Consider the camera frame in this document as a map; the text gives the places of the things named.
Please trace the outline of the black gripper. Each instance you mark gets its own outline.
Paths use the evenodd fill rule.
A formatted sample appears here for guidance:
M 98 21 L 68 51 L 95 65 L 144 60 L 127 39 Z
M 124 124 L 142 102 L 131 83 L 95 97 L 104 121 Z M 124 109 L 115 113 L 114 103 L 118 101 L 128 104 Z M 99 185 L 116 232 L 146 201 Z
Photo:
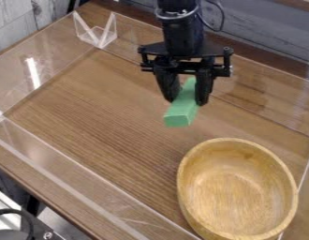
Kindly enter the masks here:
M 142 45 L 140 69 L 154 72 L 163 98 L 172 102 L 180 90 L 178 74 L 195 74 L 195 104 L 203 106 L 212 92 L 214 76 L 232 73 L 234 49 L 220 46 L 203 37 L 200 9 L 154 12 L 162 23 L 163 40 Z

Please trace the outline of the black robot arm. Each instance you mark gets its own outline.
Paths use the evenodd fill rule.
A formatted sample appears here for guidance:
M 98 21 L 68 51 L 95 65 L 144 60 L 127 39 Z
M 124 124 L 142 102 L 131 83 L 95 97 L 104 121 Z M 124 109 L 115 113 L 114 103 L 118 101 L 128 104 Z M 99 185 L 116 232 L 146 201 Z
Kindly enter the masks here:
M 203 27 L 222 30 L 224 12 L 216 0 L 206 0 L 220 14 L 218 29 L 203 20 L 200 0 L 156 0 L 154 15 L 160 21 L 163 41 L 142 45 L 136 52 L 143 71 L 151 72 L 168 102 L 174 102 L 180 84 L 178 75 L 195 76 L 195 104 L 208 102 L 216 77 L 231 76 L 234 49 L 207 41 Z

